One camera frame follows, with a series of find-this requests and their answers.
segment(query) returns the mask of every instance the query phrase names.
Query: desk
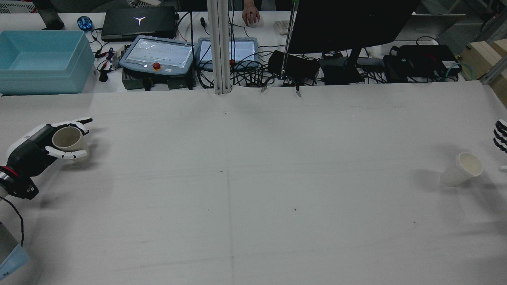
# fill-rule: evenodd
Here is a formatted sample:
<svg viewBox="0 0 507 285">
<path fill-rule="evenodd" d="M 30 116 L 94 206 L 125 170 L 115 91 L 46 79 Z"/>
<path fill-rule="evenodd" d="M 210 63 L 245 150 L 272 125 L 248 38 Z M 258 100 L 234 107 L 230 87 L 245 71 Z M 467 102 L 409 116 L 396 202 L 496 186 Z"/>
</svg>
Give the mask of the desk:
<svg viewBox="0 0 507 285">
<path fill-rule="evenodd" d="M 102 27 L 104 22 L 105 13 L 60 13 L 59 14 L 62 21 L 65 23 L 65 29 L 67 30 L 79 30 L 76 20 L 80 16 L 88 16 L 94 23 L 94 27 Z M 200 18 L 204 17 L 207 21 L 207 12 L 195 12 L 193 15 L 194 22 L 194 41 L 197 42 L 199 38 L 209 37 L 205 32 L 202 26 L 200 25 Z M 246 27 L 246 32 L 248 36 L 254 37 L 258 39 L 260 46 L 277 46 L 277 45 L 285 45 L 286 36 L 280 35 L 274 28 L 274 22 L 279 20 L 284 20 L 289 18 L 290 13 L 285 12 L 276 12 L 276 11 L 262 11 L 261 12 L 261 21 L 259 25 L 255 28 Z M 241 18 L 241 12 L 234 13 L 233 23 L 245 26 L 244 22 Z M 23 29 L 42 29 L 44 28 L 44 23 L 38 14 L 2 14 L 0 16 L 0 31 L 2 30 L 23 30 Z M 183 37 L 188 41 L 191 40 L 191 31 L 190 31 L 190 16 L 187 16 L 183 19 L 179 26 L 180 32 Z M 234 27 L 235 35 L 237 37 L 245 37 L 246 34 L 241 27 Z M 93 41 L 90 33 L 87 34 L 89 41 Z M 182 40 L 181 36 L 178 35 L 177 40 Z M 420 44 L 433 44 L 432 41 L 425 41 L 424 39 L 419 40 Z M 123 44 L 126 43 L 111 43 L 104 48 L 104 51 L 107 51 L 107 47 L 119 48 Z M 375 46 L 368 48 L 368 52 L 370 57 L 374 58 L 382 58 L 385 54 L 389 53 L 390 48 L 393 45 L 401 46 L 407 44 L 415 44 L 415 41 L 397 41 L 394 43 L 389 43 L 386 45 Z M 94 43 L 91 45 L 92 50 L 95 51 L 100 48 L 100 45 Z M 283 47 L 277 48 L 278 50 L 283 51 Z M 272 51 L 274 48 L 260 48 L 260 51 Z M 361 51 L 361 56 L 366 56 L 364 50 Z M 320 54 L 313 54 L 310 56 L 320 57 Z M 99 63 L 103 59 L 98 59 L 95 63 L 95 66 L 98 66 Z M 122 72 L 121 70 L 117 70 L 116 72 L 108 74 L 109 80 L 105 83 L 98 82 L 95 83 L 94 87 L 91 89 L 93 93 L 107 93 L 107 92 L 124 92 L 126 91 L 122 84 Z M 277 82 L 275 86 L 281 86 L 281 81 Z M 152 90 L 162 91 L 168 90 L 168 87 L 165 84 L 157 84 L 155 88 Z"/>
<path fill-rule="evenodd" d="M 34 181 L 3 285 L 503 284 L 507 112 L 477 81 L 0 98 L 0 153 L 90 115 L 91 158 Z M 462 151 L 484 173 L 445 188 Z M 19 238 L 19 220 L 0 203 Z"/>
</svg>

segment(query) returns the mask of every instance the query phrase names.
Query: white mouse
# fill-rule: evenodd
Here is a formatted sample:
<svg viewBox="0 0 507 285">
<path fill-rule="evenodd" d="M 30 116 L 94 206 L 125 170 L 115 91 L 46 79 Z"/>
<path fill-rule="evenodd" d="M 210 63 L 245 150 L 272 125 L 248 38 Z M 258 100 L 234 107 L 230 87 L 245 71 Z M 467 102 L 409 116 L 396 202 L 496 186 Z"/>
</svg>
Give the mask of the white mouse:
<svg viewBox="0 0 507 285">
<path fill-rule="evenodd" d="M 259 25 L 259 22 L 261 21 L 260 19 L 255 19 L 257 20 L 257 22 L 253 22 L 252 24 L 250 24 L 250 21 L 246 24 L 247 26 L 249 26 L 250 28 L 255 28 Z"/>
</svg>

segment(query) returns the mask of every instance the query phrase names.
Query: metal pole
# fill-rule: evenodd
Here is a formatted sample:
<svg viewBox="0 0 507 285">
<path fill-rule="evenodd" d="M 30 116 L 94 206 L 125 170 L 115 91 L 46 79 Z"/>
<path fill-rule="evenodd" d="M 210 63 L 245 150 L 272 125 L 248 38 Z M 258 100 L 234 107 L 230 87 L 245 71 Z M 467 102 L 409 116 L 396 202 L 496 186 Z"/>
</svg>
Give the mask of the metal pole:
<svg viewBox="0 0 507 285">
<path fill-rule="evenodd" d="M 499 60 L 486 74 L 482 77 L 481 83 L 489 85 L 497 76 L 499 76 L 507 67 L 507 55 Z"/>
<path fill-rule="evenodd" d="M 287 68 L 287 58 L 288 58 L 288 45 L 291 42 L 292 37 L 292 28 L 294 27 L 294 16 L 296 14 L 296 5 L 298 1 L 292 0 L 292 8 L 291 8 L 291 18 L 288 22 L 288 33 L 287 33 L 287 40 L 285 41 L 285 53 L 283 54 L 283 62 L 282 62 L 282 70 L 280 71 L 280 79 L 285 79 L 285 70 Z"/>
<path fill-rule="evenodd" d="M 227 0 L 207 0 L 215 94 L 231 92 L 229 7 Z"/>
</svg>

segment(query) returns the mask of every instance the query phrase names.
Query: human hand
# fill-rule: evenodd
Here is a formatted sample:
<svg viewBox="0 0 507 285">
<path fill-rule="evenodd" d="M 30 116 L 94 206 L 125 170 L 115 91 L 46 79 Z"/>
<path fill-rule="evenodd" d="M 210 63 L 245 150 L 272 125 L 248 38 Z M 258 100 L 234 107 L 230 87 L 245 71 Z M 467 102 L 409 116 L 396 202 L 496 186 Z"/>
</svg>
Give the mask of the human hand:
<svg viewBox="0 0 507 285">
<path fill-rule="evenodd" d="M 257 24 L 257 22 L 260 20 L 261 15 L 257 8 L 254 5 L 254 2 L 248 3 L 248 1 L 245 1 L 245 8 L 243 9 L 243 15 L 242 15 L 243 21 L 246 25 L 254 25 Z"/>
</svg>

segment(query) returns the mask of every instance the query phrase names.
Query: laptop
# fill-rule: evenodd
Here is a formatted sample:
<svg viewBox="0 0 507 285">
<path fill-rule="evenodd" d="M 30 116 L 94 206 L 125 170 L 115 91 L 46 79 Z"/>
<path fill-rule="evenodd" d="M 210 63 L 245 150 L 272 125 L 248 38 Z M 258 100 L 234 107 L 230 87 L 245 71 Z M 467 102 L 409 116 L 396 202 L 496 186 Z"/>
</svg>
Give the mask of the laptop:
<svg viewBox="0 0 507 285">
<path fill-rule="evenodd" d="M 465 17 L 466 15 L 464 14 L 412 15 L 395 41 L 415 41 L 424 36 L 436 39 L 452 25 Z"/>
<path fill-rule="evenodd" d="M 174 15 L 173 6 L 109 10 L 100 38 L 105 42 L 131 42 L 141 34 L 172 38 L 176 28 Z"/>
</svg>

